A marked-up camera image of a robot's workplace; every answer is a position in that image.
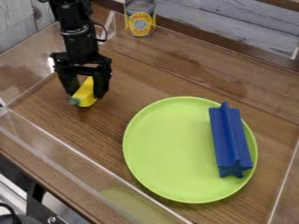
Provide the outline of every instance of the blue plastic toy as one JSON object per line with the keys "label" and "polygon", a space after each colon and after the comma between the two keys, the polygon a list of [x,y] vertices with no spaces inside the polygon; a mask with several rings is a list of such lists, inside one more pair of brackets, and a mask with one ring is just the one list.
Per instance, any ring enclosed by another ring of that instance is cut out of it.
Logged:
{"label": "blue plastic toy", "polygon": [[252,169],[248,142],[240,113],[224,101],[219,108],[209,108],[209,125],[215,145],[219,175],[243,178],[243,171]]}

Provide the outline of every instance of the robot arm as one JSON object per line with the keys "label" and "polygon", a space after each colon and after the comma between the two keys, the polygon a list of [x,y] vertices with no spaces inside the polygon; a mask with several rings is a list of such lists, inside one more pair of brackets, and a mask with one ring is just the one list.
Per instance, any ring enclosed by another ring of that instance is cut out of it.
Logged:
{"label": "robot arm", "polygon": [[108,91],[112,60],[99,54],[99,40],[95,23],[91,20],[89,0],[39,0],[49,2],[56,20],[60,22],[67,52],[55,52],[53,68],[59,74],[61,85],[69,95],[80,88],[77,75],[92,76],[93,95],[101,98]]}

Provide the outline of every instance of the cable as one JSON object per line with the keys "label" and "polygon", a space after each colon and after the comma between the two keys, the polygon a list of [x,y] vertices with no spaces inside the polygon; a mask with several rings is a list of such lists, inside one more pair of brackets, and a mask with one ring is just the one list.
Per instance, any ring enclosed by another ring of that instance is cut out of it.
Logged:
{"label": "cable", "polygon": [[11,215],[12,215],[12,219],[13,219],[13,224],[21,224],[21,221],[15,213],[15,210],[12,207],[9,207],[5,203],[0,202],[0,207],[7,208],[7,210],[9,211]]}
{"label": "cable", "polygon": [[105,38],[104,38],[104,39],[103,39],[103,38],[97,38],[97,37],[95,37],[93,35],[92,35],[92,38],[93,38],[96,41],[99,41],[99,42],[107,42],[107,41],[108,41],[108,30],[107,30],[105,26],[104,26],[103,24],[99,24],[99,23],[95,22],[93,20],[91,20],[91,23],[92,23],[93,25],[97,25],[99,27],[101,27],[101,29],[103,29],[103,31],[104,31],[104,33],[105,33]]}

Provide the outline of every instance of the green plate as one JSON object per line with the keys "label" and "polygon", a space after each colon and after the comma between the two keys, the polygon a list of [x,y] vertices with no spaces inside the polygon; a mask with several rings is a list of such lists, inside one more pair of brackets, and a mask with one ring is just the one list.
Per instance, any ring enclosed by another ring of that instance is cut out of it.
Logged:
{"label": "green plate", "polygon": [[205,203],[234,194],[248,182],[258,164],[258,145],[243,122],[254,169],[244,178],[220,178],[208,108],[215,101],[173,97],[147,106],[125,129],[124,156],[140,183],[169,200]]}

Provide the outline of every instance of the blue block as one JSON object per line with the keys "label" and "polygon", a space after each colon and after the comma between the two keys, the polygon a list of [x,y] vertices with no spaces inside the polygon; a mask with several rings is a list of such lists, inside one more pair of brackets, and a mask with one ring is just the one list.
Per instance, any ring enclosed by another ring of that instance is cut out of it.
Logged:
{"label": "blue block", "polygon": [[209,108],[209,125],[215,154],[221,178],[234,175],[243,178],[243,171],[252,169],[248,142],[240,113],[224,101],[219,108]]}

